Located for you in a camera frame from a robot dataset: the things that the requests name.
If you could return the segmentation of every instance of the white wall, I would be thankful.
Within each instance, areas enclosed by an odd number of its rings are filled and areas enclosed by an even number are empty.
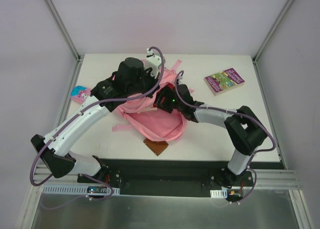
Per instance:
[[[251,55],[286,0],[53,0],[85,53]]]
[[[297,0],[258,61],[289,169],[296,169],[320,228],[320,3]]]
[[[0,0],[0,228],[16,227],[36,134],[53,128],[75,68],[43,0]]]

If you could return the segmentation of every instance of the brown leather object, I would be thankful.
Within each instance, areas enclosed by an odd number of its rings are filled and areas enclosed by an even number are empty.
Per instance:
[[[157,156],[159,156],[169,145],[166,141],[152,141],[148,138],[146,138],[143,142]]]

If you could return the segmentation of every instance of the white table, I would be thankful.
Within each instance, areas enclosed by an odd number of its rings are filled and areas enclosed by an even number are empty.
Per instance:
[[[93,88],[98,82],[110,77],[119,63],[127,57],[145,58],[145,54],[86,54],[77,80],[77,86]],[[165,54],[168,69],[177,60],[182,64],[177,71],[184,70],[182,82],[190,89],[191,95],[200,102],[227,109],[249,106],[264,126],[271,132],[270,123],[263,102],[256,73],[250,56],[243,55],[186,55]],[[235,68],[245,84],[224,94],[214,96],[204,77],[225,69]],[[68,115],[79,104],[72,102]],[[234,152],[227,130],[205,123],[190,122],[179,141],[169,141],[168,148],[156,156],[144,143],[145,137],[135,130],[112,132],[112,127],[128,122],[115,113],[109,114],[92,126],[72,147],[71,151],[84,156],[96,155],[108,159],[143,160],[193,160],[229,161]],[[260,149],[270,148],[266,139]],[[258,153],[256,162],[279,162],[277,150]]]

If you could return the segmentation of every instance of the book cover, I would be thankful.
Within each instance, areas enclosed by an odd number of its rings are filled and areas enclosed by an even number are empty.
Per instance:
[[[242,79],[234,68],[206,76],[204,81],[215,96],[242,86],[245,83],[245,80]]]

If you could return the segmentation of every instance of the pink bag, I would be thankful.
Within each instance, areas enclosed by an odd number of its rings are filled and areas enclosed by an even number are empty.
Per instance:
[[[171,70],[164,68],[162,80],[159,84],[160,89],[167,84],[175,84],[176,70],[181,64],[178,60]],[[133,128],[138,130],[146,138],[154,142],[172,141],[178,139],[184,132],[188,121],[177,110],[168,113],[153,107],[156,99],[157,90],[152,98],[143,97],[137,100],[127,101],[118,106],[115,111],[120,116],[130,122]],[[117,125],[112,128],[113,132],[130,129],[129,125]]]

